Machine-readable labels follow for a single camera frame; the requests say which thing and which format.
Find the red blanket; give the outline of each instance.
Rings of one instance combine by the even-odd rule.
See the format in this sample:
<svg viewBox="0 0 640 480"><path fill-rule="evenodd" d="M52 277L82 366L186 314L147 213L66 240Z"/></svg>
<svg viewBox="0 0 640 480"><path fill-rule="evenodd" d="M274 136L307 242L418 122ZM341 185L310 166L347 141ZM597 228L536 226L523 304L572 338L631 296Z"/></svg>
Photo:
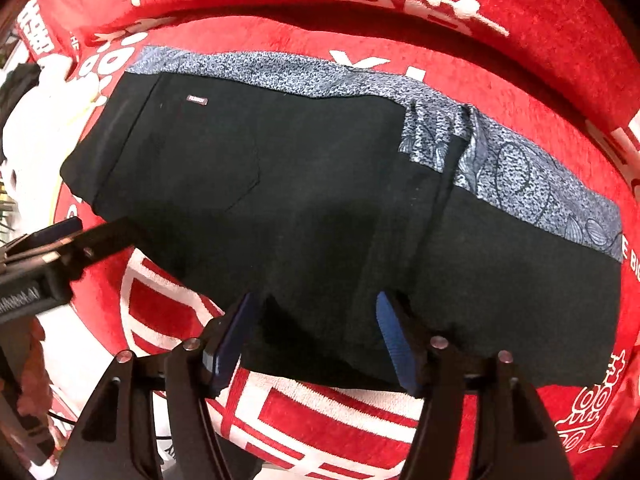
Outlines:
<svg viewBox="0 0 640 480"><path fill-rule="evenodd" d="M215 9L200 10L199 20L184 12L204 7ZM158 17L164 27L144 32L162 25L148 19ZM107 96L147 43L201 53L276 50L406 74L475 104L615 200L626 259L609 370L593 388L540 390L577 478L602 468L638 409L640 237L628 186L640 170L630 140L640 66L597 0L34 0L18 23L34 54L77 54L77 75L96 72ZM600 140L608 158L585 136L598 130L607 132ZM73 214L87 227L101 221L63 187L55 219ZM112 353L171 348L217 314L138 252L90 268L75 292L78 315ZM466 406L454 480L465 477L472 449L471 399ZM405 396L239 370L212 409L216 429L255 454L312 478L346 480L398 475L419 406Z"/></svg>

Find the metal bolt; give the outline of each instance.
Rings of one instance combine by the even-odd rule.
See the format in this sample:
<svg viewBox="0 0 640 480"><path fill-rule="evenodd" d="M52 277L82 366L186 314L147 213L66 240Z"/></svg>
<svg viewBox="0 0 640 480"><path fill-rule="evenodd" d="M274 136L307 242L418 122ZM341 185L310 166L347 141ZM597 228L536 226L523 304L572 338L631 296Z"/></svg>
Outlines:
<svg viewBox="0 0 640 480"><path fill-rule="evenodd" d="M513 355L508 350L500 350L498 352L498 359L501 363L509 364L513 363Z"/></svg>
<svg viewBox="0 0 640 480"><path fill-rule="evenodd" d="M197 337L187 339L187 341L182 343L182 348L188 351L197 350L198 348L200 348L200 340Z"/></svg>
<svg viewBox="0 0 640 480"><path fill-rule="evenodd" d="M444 350L447 346L449 346L449 341L441 335L435 335L431 338L431 346L437 348L438 350Z"/></svg>
<svg viewBox="0 0 640 480"><path fill-rule="evenodd" d="M128 363L133 359L133 352L131 350L123 350L116 355L116 361L119 363Z"/></svg>

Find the black cable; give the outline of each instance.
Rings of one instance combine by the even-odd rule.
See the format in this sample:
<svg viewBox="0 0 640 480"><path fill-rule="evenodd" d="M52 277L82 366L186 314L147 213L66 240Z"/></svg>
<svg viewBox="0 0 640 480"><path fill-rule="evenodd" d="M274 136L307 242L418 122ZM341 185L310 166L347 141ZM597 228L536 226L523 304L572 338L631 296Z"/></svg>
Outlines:
<svg viewBox="0 0 640 480"><path fill-rule="evenodd" d="M56 418L57 420L59 420L61 422L64 422L66 424L69 424L70 426L75 426L76 425L76 423L74 421L69 420L68 418L65 418L63 416L60 416L57 413L53 413L53 412L47 412L47 413L49 413L49 416L51 416L53 418ZM171 440L171 439L172 439L171 435L169 435L169 436L157 436L156 435L156 440Z"/></svg>

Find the gray lining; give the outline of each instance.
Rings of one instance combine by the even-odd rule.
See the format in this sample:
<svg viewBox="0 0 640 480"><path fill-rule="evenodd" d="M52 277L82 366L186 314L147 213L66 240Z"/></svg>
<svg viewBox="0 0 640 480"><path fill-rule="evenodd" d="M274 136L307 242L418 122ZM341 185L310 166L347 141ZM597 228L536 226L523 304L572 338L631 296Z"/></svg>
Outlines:
<svg viewBox="0 0 640 480"><path fill-rule="evenodd" d="M538 145L414 79L283 52L196 54L146 46L127 68L224 78L313 98L375 95L404 106L398 151L442 171L451 135L469 146L455 184L480 200L572 242L622 261L618 207L588 189Z"/></svg>

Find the silver screw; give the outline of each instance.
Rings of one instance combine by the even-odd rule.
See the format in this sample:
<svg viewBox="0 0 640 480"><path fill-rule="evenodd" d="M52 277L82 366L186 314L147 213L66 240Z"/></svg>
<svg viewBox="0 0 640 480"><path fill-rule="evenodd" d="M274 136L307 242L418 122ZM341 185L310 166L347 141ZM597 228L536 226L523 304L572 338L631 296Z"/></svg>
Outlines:
<svg viewBox="0 0 640 480"><path fill-rule="evenodd" d="M188 351L197 350L198 348L200 348L200 340L197 337L187 339L187 341L182 343L182 348Z"/></svg>
<svg viewBox="0 0 640 480"><path fill-rule="evenodd" d="M437 348L438 350L444 350L447 346L449 346L449 341L441 335L435 335L431 338L431 346Z"/></svg>
<svg viewBox="0 0 640 480"><path fill-rule="evenodd" d="M123 350L116 355L116 361L123 364L128 363L133 359L133 352L131 350Z"/></svg>
<svg viewBox="0 0 640 480"><path fill-rule="evenodd" d="M508 350L500 350L498 352L498 359L501 363L509 364L513 363L513 355Z"/></svg>

